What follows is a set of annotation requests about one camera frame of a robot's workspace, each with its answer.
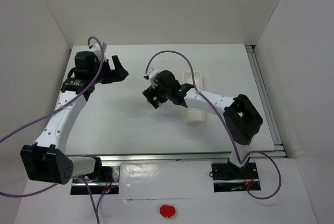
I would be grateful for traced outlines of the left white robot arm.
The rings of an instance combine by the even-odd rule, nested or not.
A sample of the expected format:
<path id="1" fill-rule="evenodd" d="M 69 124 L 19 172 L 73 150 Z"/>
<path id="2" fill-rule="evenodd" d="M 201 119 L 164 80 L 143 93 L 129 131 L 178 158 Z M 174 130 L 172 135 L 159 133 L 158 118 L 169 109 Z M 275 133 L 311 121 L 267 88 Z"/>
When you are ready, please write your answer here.
<path id="1" fill-rule="evenodd" d="M 100 158 L 82 155 L 77 158 L 65 155 L 66 144 L 80 111 L 86 105 L 94 86 L 123 81 L 128 71 L 118 56 L 100 62 L 97 52 L 81 51 L 75 55 L 75 66 L 61 86 L 57 113 L 53 114 L 44 131 L 32 145 L 24 145 L 20 156 L 28 178 L 33 181 L 67 184 L 73 177 L 87 175 L 94 181 L 102 170 Z"/>

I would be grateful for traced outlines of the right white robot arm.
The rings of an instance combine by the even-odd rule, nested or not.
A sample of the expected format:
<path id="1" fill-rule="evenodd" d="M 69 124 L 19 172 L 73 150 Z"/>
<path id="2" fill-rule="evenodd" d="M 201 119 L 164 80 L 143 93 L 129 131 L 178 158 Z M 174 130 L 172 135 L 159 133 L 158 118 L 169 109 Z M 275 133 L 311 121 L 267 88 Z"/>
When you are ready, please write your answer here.
<path id="1" fill-rule="evenodd" d="M 142 94 L 155 109 L 169 100 L 175 105 L 215 114 L 233 147 L 225 178 L 233 180 L 243 175 L 249 162 L 252 140 L 263 124 L 263 118 L 246 95 L 226 97 L 200 90 L 193 84 L 180 84 L 168 70 L 160 72 L 151 68 L 144 74 L 144 79 L 150 81 L 150 86 Z"/>

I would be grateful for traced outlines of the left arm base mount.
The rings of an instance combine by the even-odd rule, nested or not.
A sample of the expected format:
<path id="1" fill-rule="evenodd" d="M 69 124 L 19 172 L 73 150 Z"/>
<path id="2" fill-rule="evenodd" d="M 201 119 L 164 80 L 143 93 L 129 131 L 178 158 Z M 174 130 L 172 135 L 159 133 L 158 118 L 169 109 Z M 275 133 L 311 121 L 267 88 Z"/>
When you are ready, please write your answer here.
<path id="1" fill-rule="evenodd" d="M 116 195 L 119 193 L 121 167 L 119 165 L 103 166 L 97 176 L 84 175 L 92 195 Z M 86 184 L 80 179 L 73 179 L 70 195 L 89 195 Z"/>

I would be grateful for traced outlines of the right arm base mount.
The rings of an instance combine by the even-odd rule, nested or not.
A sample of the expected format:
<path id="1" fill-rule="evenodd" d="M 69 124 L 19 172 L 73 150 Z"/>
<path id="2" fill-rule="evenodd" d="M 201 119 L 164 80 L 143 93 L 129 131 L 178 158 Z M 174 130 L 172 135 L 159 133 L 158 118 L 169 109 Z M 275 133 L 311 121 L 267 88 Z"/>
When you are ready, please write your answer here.
<path id="1" fill-rule="evenodd" d="M 232 171 L 227 163 L 213 163 L 209 176 L 213 179 L 213 190 L 221 192 L 260 191 L 260 181 L 254 162 L 246 165 L 242 171 Z"/>

